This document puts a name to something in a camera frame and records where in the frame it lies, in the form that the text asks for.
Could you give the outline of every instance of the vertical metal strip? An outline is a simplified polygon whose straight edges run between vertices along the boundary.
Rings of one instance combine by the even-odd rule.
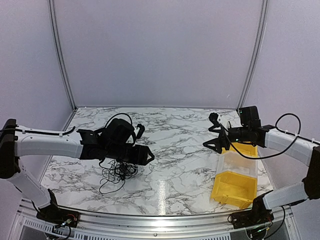
[[[70,107],[73,111],[77,109],[77,106],[75,104],[75,99],[72,94],[67,69],[61,49],[60,44],[60,38],[59,38],[59,32],[58,32],[58,25],[57,25],[57,16],[56,16],[56,8],[55,8],[55,2],[54,0],[48,0],[49,5],[49,14],[50,14],[50,21],[51,21],[51,28],[52,28],[52,34],[53,34],[53,41],[54,41],[54,47],[57,55],[57,60],[59,64],[59,68],[61,71],[62,81],[65,88],[65,92],[70,104]]]
[[[260,49],[262,46],[263,37],[265,33],[268,7],[269,7],[269,0],[262,0],[260,20],[259,20],[259,26],[256,34],[254,49],[253,49],[249,69],[246,75],[246,79],[242,88],[241,96],[236,109],[242,108],[244,106],[249,89],[250,89],[250,85],[255,73],[257,60],[258,60],[258,56],[260,53]]]

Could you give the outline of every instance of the white wall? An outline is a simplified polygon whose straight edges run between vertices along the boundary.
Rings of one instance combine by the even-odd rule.
[[[302,121],[301,134],[320,140],[320,2],[271,1],[263,46],[258,58],[246,106],[257,105],[263,124],[275,124],[291,112]],[[286,118],[284,129],[297,129]],[[300,182],[307,167],[281,155],[265,161],[277,188]],[[303,240],[319,238],[320,200],[293,207]]]
[[[54,49],[47,1],[0,1],[0,128],[9,118],[61,130],[71,114]],[[22,157],[38,177],[45,157]],[[0,179],[0,239],[8,238],[21,194]]]
[[[235,108],[259,0],[57,0],[78,106]]]

